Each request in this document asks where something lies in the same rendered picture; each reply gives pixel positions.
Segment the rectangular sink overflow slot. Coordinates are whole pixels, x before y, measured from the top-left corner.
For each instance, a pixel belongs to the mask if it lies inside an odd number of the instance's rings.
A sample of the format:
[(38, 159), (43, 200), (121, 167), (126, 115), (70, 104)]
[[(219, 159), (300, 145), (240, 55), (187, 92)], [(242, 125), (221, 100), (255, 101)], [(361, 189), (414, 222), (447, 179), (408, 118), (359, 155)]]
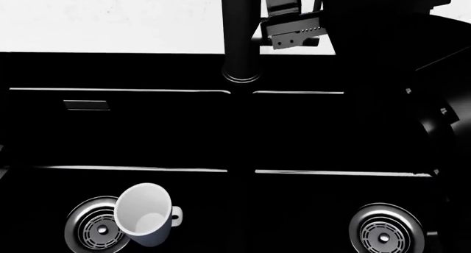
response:
[(75, 111), (109, 111), (106, 101), (95, 100), (64, 100), (65, 108)]

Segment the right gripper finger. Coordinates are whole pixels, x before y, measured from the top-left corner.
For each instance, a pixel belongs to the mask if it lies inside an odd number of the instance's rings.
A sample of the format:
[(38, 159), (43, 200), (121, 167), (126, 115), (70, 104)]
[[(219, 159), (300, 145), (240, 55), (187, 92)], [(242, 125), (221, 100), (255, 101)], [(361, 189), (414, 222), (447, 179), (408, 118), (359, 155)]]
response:
[(261, 22), (262, 39), (273, 49), (304, 46), (307, 39), (326, 34), (323, 18), (323, 12), (272, 16)]
[(300, 0), (266, 0), (268, 16), (300, 14)]

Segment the white ceramic mug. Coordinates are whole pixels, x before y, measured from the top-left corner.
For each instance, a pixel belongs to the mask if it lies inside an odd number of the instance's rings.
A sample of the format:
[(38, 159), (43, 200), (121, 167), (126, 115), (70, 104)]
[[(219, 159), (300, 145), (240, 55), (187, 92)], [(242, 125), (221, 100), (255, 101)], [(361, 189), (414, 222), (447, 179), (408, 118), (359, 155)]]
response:
[(113, 217), (119, 230), (141, 246), (159, 246), (171, 228), (183, 222), (183, 211), (174, 206), (165, 188), (141, 183), (126, 189), (115, 203)]

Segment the metal sink drain strainer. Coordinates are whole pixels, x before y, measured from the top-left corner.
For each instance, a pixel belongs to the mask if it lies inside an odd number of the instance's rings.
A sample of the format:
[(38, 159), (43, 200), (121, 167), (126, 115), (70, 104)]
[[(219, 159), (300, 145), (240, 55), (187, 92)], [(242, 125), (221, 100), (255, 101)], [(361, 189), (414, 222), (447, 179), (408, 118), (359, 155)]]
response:
[(114, 196), (99, 196), (77, 205), (67, 217), (64, 239), (73, 253), (117, 253), (129, 243), (117, 226)]
[(357, 253), (424, 253), (425, 233), (407, 210), (393, 204), (367, 204), (349, 224), (349, 237)]

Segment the black double basin sink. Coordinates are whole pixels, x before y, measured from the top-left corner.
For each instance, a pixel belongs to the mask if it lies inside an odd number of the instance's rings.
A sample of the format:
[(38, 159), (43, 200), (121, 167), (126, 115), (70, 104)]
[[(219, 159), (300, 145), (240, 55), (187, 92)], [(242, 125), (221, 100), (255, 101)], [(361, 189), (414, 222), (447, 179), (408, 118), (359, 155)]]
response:
[[(234, 85), (220, 54), (8, 54), (0, 71), (0, 253), (72, 253), (68, 214), (157, 184), (183, 211), (164, 243), (118, 253), (357, 253), (349, 224), (374, 203), (407, 210), (424, 253), (471, 253), (439, 228), (429, 174), (257, 168), (263, 76)], [(106, 101), (75, 111), (64, 100)]]

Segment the black faucet column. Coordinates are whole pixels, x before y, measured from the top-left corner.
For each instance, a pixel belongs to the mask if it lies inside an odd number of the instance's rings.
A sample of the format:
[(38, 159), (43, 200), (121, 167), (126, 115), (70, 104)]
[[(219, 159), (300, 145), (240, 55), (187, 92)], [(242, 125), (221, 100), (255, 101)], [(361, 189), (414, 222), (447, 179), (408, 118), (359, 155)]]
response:
[(260, 46), (252, 42), (261, 19), (261, 0), (222, 0), (225, 61), (223, 76), (231, 82), (253, 82), (260, 76)]

